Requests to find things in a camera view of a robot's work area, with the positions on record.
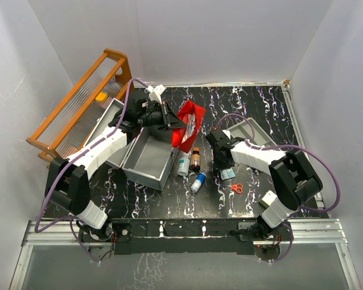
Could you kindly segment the red first aid pouch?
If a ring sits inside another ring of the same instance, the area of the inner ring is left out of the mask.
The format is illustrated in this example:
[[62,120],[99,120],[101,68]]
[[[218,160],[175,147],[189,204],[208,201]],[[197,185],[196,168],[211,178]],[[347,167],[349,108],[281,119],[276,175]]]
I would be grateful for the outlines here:
[[179,110],[177,116],[186,127],[172,132],[172,147],[188,153],[200,131],[206,109],[188,100]]

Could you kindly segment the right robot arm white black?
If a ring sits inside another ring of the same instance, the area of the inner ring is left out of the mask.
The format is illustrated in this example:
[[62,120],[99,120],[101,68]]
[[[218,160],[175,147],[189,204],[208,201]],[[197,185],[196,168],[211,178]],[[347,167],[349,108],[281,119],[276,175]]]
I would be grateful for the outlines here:
[[229,137],[220,129],[208,133],[206,139],[215,169],[229,169],[237,163],[271,176],[276,198],[247,229],[257,238],[273,239],[279,226],[323,189],[320,177],[299,147],[289,151],[263,148]]

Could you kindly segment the orange small scissors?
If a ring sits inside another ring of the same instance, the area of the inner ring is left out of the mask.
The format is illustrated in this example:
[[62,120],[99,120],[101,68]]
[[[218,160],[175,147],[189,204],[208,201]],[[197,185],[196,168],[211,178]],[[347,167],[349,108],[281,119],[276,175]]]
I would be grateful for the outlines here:
[[237,193],[237,194],[242,194],[243,193],[243,185],[238,183],[238,184],[232,184],[231,185],[231,189]]

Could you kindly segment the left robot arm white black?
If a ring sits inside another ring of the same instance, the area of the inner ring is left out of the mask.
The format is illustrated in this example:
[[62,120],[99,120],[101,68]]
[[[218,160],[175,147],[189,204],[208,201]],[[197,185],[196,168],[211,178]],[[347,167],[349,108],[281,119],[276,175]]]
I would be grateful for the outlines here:
[[80,151],[55,157],[48,171],[45,200],[76,218],[83,231],[100,241],[108,240],[113,226],[108,215],[91,199],[89,181],[105,161],[137,137],[144,127],[159,131],[184,129],[183,122],[166,100],[150,100],[143,92],[129,95],[106,128]]

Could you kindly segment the teal white packet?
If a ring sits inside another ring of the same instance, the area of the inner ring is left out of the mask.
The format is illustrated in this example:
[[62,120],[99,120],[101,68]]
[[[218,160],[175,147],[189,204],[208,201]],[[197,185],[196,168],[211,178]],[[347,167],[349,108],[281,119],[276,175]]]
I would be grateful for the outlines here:
[[220,170],[220,178],[222,181],[229,180],[235,177],[235,172],[233,169],[223,169]]

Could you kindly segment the clear plastic bag packet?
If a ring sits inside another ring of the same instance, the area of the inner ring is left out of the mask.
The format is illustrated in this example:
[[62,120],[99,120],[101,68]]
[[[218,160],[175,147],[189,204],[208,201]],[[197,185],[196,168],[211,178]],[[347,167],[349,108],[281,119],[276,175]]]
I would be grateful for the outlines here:
[[196,115],[194,113],[187,114],[183,117],[183,121],[186,123],[186,130],[183,134],[182,143],[192,137],[196,128]]

